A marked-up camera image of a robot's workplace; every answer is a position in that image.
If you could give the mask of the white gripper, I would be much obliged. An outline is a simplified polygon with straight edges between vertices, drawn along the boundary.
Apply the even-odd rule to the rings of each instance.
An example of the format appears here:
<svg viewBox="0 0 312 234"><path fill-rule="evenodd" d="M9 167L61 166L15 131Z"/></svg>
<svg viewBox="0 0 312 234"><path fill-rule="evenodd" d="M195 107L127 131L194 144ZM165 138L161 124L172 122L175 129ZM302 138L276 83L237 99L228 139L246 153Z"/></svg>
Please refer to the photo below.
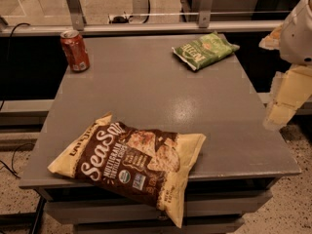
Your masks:
<svg viewBox="0 0 312 234"><path fill-rule="evenodd" d="M312 97L311 0L300 0L283 25L262 38L258 47L270 51L280 49L281 59L292 64L285 73L275 74L271 84L271 99L263 120L265 129L279 131Z"/></svg>

